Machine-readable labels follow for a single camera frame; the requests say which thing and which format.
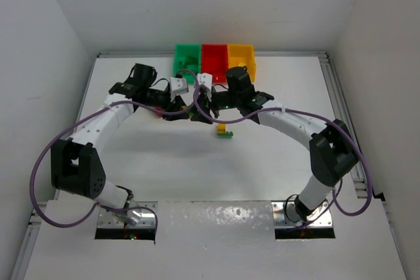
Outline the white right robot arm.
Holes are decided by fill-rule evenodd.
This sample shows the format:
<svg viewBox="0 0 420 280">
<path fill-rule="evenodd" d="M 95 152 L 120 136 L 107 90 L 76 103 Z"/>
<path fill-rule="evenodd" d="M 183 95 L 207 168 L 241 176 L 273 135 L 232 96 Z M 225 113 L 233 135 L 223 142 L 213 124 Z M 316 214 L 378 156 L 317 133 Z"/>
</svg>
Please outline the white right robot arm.
<svg viewBox="0 0 420 280">
<path fill-rule="evenodd" d="M 312 174 L 304 189 L 283 207 L 290 222 L 306 221 L 360 161 L 347 126 L 337 119 L 291 110 L 272 95 L 257 91 L 246 67 L 229 69 L 226 79 L 227 89 L 218 92 L 210 74 L 197 75 L 194 104 L 199 116 L 219 122 L 220 110 L 236 108 L 244 119 L 275 129 L 306 148 Z"/>
</svg>

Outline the yellow green lego piece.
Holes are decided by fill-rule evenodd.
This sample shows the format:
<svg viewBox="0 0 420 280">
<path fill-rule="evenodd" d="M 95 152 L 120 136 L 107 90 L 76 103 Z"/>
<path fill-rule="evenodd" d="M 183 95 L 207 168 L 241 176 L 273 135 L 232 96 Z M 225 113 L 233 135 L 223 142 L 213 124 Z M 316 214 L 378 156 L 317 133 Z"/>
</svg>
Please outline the yellow green lego piece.
<svg viewBox="0 0 420 280">
<path fill-rule="evenodd" d="M 223 138 L 231 138 L 233 137 L 234 133 L 232 131 L 227 130 L 226 124 L 219 123 L 217 125 L 217 136 Z"/>
</svg>

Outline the lego brick tower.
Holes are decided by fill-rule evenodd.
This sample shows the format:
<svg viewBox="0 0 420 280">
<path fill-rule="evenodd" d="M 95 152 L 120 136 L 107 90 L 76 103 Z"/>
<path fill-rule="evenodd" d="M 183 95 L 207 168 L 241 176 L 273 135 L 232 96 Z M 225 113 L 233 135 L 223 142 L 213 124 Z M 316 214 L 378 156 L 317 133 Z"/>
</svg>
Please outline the lego brick tower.
<svg viewBox="0 0 420 280">
<path fill-rule="evenodd" d="M 162 114 L 162 109 L 161 108 L 155 108 L 155 114 L 158 116 L 158 117 L 163 117 L 163 114 Z"/>
</svg>

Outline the green lego brick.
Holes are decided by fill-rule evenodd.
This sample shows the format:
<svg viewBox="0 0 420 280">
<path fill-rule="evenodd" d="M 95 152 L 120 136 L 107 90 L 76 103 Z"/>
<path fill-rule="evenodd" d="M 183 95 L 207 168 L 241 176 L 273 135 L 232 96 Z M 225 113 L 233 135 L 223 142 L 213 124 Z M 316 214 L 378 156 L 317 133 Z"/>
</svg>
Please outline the green lego brick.
<svg viewBox="0 0 420 280">
<path fill-rule="evenodd" d="M 175 60 L 174 71 L 188 69 L 194 73 L 199 71 L 199 59 L 194 56 L 181 56 Z"/>
</svg>

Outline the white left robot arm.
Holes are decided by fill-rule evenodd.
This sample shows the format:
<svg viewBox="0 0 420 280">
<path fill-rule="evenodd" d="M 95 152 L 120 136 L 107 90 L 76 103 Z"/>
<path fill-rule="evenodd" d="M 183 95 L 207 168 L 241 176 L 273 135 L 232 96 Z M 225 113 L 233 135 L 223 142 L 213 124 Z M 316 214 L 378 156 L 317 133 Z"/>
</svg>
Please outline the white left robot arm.
<svg viewBox="0 0 420 280">
<path fill-rule="evenodd" d="M 100 114 L 82 123 L 66 140 L 51 147 L 51 182 L 62 191 L 80 195 L 111 209 L 124 209 L 130 200 L 128 189 L 106 178 L 100 152 L 119 126 L 140 104 L 161 110 L 164 118 L 187 119 L 181 94 L 188 83 L 181 75 L 167 80 L 164 90 L 153 88 L 157 71 L 152 66 L 135 64 L 124 82 L 109 90 Z"/>
</svg>

